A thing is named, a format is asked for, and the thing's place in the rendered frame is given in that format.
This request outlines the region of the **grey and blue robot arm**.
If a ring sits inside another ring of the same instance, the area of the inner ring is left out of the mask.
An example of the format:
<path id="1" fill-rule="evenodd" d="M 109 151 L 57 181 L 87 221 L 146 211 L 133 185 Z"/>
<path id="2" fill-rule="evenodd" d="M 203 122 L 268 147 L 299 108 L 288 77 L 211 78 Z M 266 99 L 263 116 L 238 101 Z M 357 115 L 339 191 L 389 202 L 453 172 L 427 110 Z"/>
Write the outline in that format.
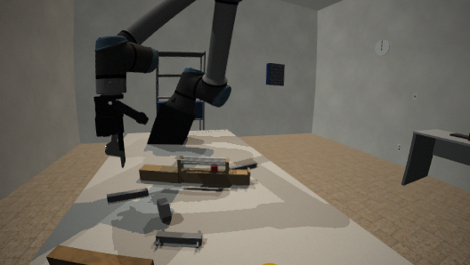
<path id="1" fill-rule="evenodd" d="M 158 53 L 141 44 L 195 1 L 163 0 L 116 36 L 98 38 L 94 50 L 96 93 L 126 93 L 126 72 L 146 74 L 154 71 L 158 65 Z M 167 101 L 169 106 L 193 114 L 197 98 L 218 108 L 228 100 L 231 87 L 227 85 L 225 72 L 236 11 L 241 1 L 215 0 L 207 73 L 195 68 L 185 68 L 174 94 Z M 147 124 L 149 119 L 143 112 L 123 104 L 116 100 L 114 109 L 131 117 L 138 124 Z"/>

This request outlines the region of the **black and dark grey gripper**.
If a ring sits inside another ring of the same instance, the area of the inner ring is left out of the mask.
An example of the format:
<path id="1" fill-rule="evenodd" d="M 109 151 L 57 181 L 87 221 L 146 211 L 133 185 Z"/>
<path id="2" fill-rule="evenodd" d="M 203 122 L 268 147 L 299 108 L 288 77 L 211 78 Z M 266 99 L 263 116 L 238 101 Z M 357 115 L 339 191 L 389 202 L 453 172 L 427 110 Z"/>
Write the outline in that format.
<path id="1" fill-rule="evenodd" d="M 99 98 L 96 98 L 99 97 Z M 124 99 L 124 94 L 100 95 L 94 97 L 95 102 L 95 127 L 98 137 L 109 137 L 111 142 L 106 144 L 105 153 L 108 156 L 120 157 L 121 166 L 124 168 L 126 162 L 124 147 L 124 114 L 114 109 L 116 100 Z M 109 101 L 112 105 L 109 105 Z M 101 115 L 100 115 L 101 114 Z M 101 118 L 101 119 L 97 119 Z M 122 128 L 123 126 L 123 128 Z M 114 135 L 116 134 L 116 135 Z M 112 137 L 113 136 L 113 137 Z"/>

